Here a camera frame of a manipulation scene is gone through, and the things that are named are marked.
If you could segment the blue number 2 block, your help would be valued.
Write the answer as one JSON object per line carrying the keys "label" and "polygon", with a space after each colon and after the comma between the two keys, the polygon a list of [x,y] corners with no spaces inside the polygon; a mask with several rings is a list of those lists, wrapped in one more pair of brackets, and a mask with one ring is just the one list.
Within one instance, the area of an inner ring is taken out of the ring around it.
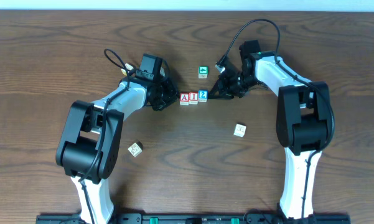
{"label": "blue number 2 block", "polygon": [[198,101],[199,103],[206,103],[208,100],[208,91],[207,90],[199,90],[198,92]]}

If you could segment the red letter A block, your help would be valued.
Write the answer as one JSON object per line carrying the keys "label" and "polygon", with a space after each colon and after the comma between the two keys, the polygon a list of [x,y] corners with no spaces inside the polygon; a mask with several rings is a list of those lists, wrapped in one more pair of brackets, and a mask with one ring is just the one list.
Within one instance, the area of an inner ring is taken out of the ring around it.
{"label": "red letter A block", "polygon": [[189,105],[189,94],[188,93],[181,93],[179,101],[180,101],[180,105],[188,106]]}

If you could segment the red letter I block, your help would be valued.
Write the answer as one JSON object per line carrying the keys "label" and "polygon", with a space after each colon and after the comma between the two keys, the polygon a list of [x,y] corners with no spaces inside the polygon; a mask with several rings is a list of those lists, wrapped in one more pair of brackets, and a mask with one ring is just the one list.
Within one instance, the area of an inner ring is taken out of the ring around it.
{"label": "red letter I block", "polygon": [[189,104],[190,105],[197,105],[199,103],[199,93],[198,92],[190,92],[189,93]]}

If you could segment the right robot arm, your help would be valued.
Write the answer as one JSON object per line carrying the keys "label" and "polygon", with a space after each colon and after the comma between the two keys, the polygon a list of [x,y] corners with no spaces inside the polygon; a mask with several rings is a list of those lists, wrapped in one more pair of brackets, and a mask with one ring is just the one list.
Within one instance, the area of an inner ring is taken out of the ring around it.
{"label": "right robot arm", "polygon": [[241,70],[226,55],[216,63],[220,74],[209,97],[241,98],[255,85],[264,85],[277,96],[276,134],[286,156],[280,213],[283,222],[315,223],[316,167],[335,131],[329,87],[300,76],[275,52],[242,54],[241,60]]}

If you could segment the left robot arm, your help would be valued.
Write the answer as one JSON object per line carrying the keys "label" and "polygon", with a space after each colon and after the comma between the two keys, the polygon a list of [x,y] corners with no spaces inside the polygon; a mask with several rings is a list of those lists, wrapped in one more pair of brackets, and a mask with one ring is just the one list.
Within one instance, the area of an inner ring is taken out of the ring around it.
{"label": "left robot arm", "polygon": [[75,101],[60,138],[55,160],[75,184],[83,223],[109,223],[115,210],[109,176],[118,158],[123,123],[137,110],[160,111],[177,101],[179,91],[170,78],[149,81],[124,78],[100,100]]}

